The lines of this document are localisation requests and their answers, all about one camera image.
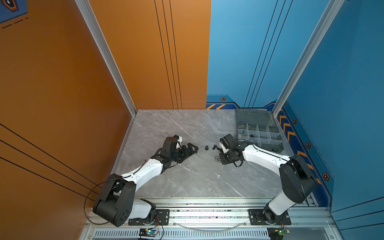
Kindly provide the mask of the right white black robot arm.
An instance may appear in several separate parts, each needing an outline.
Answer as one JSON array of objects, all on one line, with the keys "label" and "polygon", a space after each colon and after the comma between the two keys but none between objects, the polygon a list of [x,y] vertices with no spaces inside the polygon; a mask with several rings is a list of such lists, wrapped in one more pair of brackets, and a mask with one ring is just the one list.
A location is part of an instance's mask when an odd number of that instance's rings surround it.
[{"label": "right white black robot arm", "polygon": [[263,209],[262,219],[270,225],[280,223],[284,214],[301,204],[318,187],[313,171],[299,155],[283,156],[257,147],[247,140],[236,140],[231,134],[220,139],[219,159],[223,165],[251,162],[276,173],[282,190]]}]

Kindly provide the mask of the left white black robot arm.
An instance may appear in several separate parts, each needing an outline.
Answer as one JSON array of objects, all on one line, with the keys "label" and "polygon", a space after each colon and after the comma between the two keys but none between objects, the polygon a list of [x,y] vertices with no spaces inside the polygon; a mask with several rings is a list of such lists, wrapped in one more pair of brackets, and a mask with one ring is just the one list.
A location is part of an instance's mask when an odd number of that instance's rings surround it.
[{"label": "left white black robot arm", "polygon": [[129,220],[141,220],[145,224],[155,221],[156,205],[148,200],[136,200],[136,191],[153,178],[175,164],[196,154],[199,148],[191,143],[182,144],[182,137],[167,137],[155,154],[137,169],[126,174],[110,175],[101,183],[102,191],[93,206],[93,213],[107,223],[120,227]]}]

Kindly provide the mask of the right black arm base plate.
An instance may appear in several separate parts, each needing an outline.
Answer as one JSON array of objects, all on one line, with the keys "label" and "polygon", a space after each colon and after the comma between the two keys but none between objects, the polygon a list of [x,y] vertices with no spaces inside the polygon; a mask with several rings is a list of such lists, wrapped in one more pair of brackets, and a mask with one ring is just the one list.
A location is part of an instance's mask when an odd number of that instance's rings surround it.
[{"label": "right black arm base plate", "polygon": [[271,210],[263,209],[249,209],[249,220],[252,226],[260,225],[285,225],[289,226],[292,224],[291,218],[287,211],[282,215],[277,216]]}]

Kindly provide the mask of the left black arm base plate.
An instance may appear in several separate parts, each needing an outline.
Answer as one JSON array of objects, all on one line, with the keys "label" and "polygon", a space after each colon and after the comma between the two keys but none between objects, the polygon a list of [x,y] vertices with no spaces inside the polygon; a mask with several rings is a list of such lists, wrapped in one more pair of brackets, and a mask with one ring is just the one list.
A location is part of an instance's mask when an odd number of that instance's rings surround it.
[{"label": "left black arm base plate", "polygon": [[169,209],[156,209],[151,211],[150,214],[144,219],[129,219],[129,226],[155,226],[157,224],[167,226],[170,219]]}]

